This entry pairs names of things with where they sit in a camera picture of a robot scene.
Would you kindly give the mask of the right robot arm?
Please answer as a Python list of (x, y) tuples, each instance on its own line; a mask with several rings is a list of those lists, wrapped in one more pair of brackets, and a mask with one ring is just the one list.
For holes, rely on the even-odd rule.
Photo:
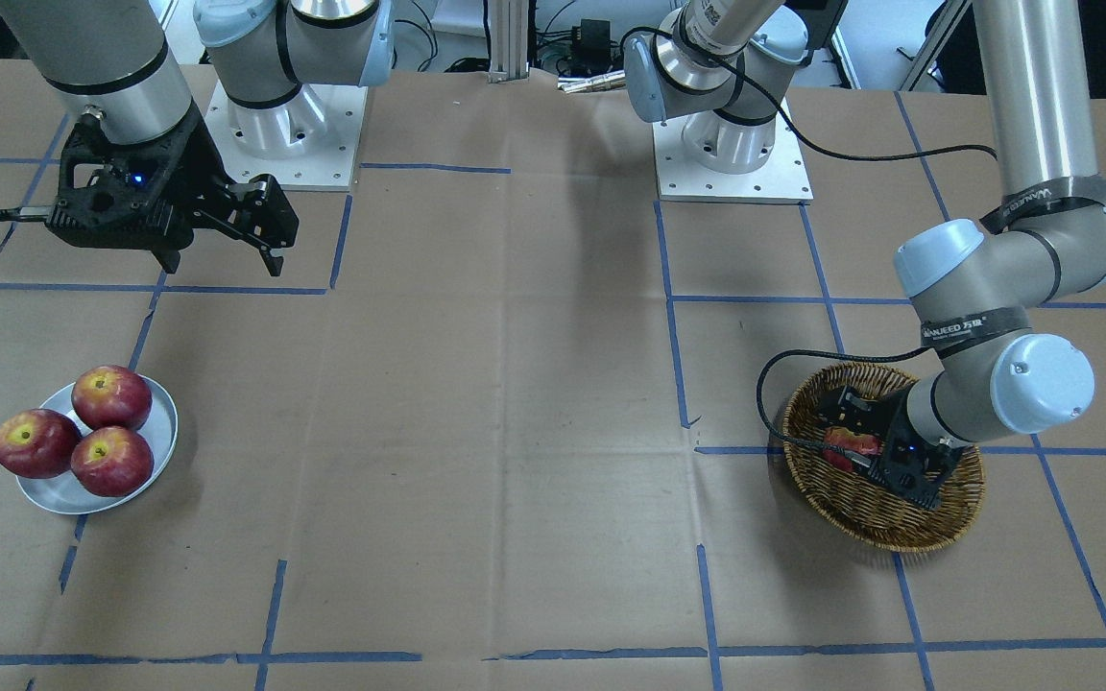
[[(196, 31), (227, 97), (234, 149), (265, 163), (324, 149), (317, 87), (392, 70), (388, 1), (198, 1)], [(179, 269), (198, 228), (255, 248), (271, 275), (299, 219), (276, 176), (232, 172), (145, 1), (0, 1), (0, 15), (73, 117), (44, 226), (69, 247), (140, 250)]]

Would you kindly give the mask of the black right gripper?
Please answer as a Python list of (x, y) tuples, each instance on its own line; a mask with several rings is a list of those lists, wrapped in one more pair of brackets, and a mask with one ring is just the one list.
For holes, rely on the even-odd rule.
[(197, 107), (145, 143), (111, 143), (107, 122), (87, 108), (67, 135), (50, 232), (74, 248), (145, 250), (174, 273), (194, 231), (210, 228), (255, 248), (268, 275), (281, 275), (300, 220), (276, 176), (232, 184)]

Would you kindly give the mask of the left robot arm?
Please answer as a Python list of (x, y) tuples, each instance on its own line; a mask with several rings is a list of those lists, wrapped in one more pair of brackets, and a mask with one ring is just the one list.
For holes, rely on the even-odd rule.
[[(1091, 362), (1066, 338), (1033, 332), (1027, 310), (1106, 281), (1106, 178), (1078, 6), (975, 1), (974, 15), (1001, 200), (978, 222), (928, 228), (894, 254), (919, 350), (943, 368), (885, 396), (841, 386), (817, 398), (807, 436), (771, 432), (925, 509), (939, 506), (966, 450), (1088, 410)], [(781, 1), (689, 1), (620, 45), (641, 121), (714, 115), (734, 130), (765, 130), (782, 115), (806, 31)]]

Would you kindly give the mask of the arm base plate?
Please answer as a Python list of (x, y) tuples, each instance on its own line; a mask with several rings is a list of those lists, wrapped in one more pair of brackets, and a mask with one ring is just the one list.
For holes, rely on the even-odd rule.
[(799, 205), (813, 200), (799, 139), (776, 118), (755, 127), (702, 112), (654, 124), (659, 197), (693, 203)]
[(288, 104), (251, 109), (218, 83), (204, 122), (238, 182), (269, 174), (285, 191), (347, 193), (371, 95), (367, 87), (304, 84)]

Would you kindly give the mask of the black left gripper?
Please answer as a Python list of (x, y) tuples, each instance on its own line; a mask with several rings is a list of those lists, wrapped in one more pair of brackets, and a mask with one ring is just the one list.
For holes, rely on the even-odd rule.
[(941, 504), (939, 491), (960, 464), (964, 450), (919, 436), (908, 418), (907, 398), (908, 390), (865, 399), (852, 386), (835, 388), (822, 394), (818, 423), (824, 432), (838, 425), (852, 432), (879, 436), (885, 441), (881, 456), (860, 477), (914, 506), (936, 509)]

